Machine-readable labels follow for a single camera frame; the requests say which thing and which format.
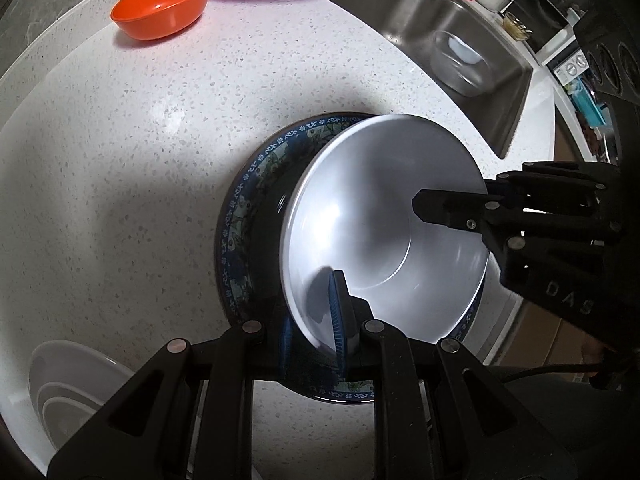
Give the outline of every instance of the orange bowl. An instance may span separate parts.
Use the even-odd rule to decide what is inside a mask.
[[[195,22],[207,0],[120,0],[111,19],[135,40],[157,40]]]

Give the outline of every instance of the white countertop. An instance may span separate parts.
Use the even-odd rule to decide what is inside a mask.
[[[138,368],[175,336],[226,329],[220,204],[286,124],[332,110],[424,116],[485,177],[553,153],[553,93],[537,69],[501,160],[422,70],[327,0],[210,0],[194,27],[144,48],[109,23],[116,1],[85,0],[0,79],[0,411],[32,458],[51,452],[25,390],[39,343],[71,339]],[[517,301],[491,267],[465,344],[489,355]],[[266,478],[370,479],[371,405],[257,383],[254,417]]]

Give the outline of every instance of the blue patterned plate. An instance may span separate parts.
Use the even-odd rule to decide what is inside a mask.
[[[270,308],[274,307],[273,303],[278,303],[282,310],[286,310],[284,299],[278,294],[279,270],[277,265],[270,264],[270,261],[278,261],[280,230],[276,224],[263,221],[264,214],[260,211],[263,202],[270,200],[270,190],[283,187],[282,181],[293,178],[294,181],[289,183],[292,189],[306,165],[329,140],[349,126],[370,117],[371,114],[359,112],[336,112],[291,124],[270,137],[239,171],[220,211],[214,248],[218,291],[230,323],[242,323],[256,317],[259,319],[259,313],[256,316],[255,312],[256,305],[259,308],[264,306],[266,311],[269,302]],[[256,217],[260,218],[258,222],[254,222]],[[275,254],[266,255],[271,256],[266,264],[255,263],[263,253],[273,251]],[[271,268],[271,272],[263,272],[260,276],[255,272],[255,267]],[[451,337],[462,340],[466,335],[481,294],[482,287]],[[327,362],[306,341],[288,312],[283,320],[281,341],[284,341],[287,353],[286,374],[282,384],[287,388],[307,397],[331,402],[373,400],[372,381],[347,383],[341,380],[337,365]]]

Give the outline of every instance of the floral pattern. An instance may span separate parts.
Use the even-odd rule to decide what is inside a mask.
[[[325,114],[292,124],[267,140],[234,180],[220,212],[216,231],[216,272],[220,297],[231,323],[243,321],[243,311],[251,298],[248,272],[248,240],[252,219],[270,187],[298,160],[314,156],[322,147],[349,126],[371,117],[370,114],[345,112]],[[473,320],[480,293],[451,336],[462,340]],[[316,399],[341,402],[373,400],[372,381],[347,383],[337,369],[327,364],[302,362],[295,366],[287,386]]]

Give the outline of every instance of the black cable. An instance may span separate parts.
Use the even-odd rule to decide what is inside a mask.
[[[585,374],[587,372],[600,372],[603,371],[606,367],[603,363],[596,363],[590,365],[547,365],[540,366],[538,368],[531,368],[529,370],[523,370],[521,372],[517,372],[515,374],[508,375],[502,379],[503,383],[510,383],[511,381],[515,381],[516,379],[523,379],[524,377],[531,377],[534,375],[540,374],[557,374],[557,373],[565,373],[565,374]]]

